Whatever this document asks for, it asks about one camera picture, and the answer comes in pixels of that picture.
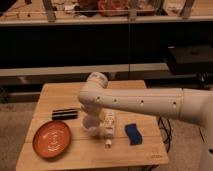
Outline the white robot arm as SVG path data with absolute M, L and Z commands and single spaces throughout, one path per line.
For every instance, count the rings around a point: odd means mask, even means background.
M 206 143 L 198 171 L 213 171 L 213 91 L 160 88 L 108 89 L 108 79 L 93 72 L 79 91 L 84 111 L 98 115 L 101 108 L 176 119 L 203 127 Z

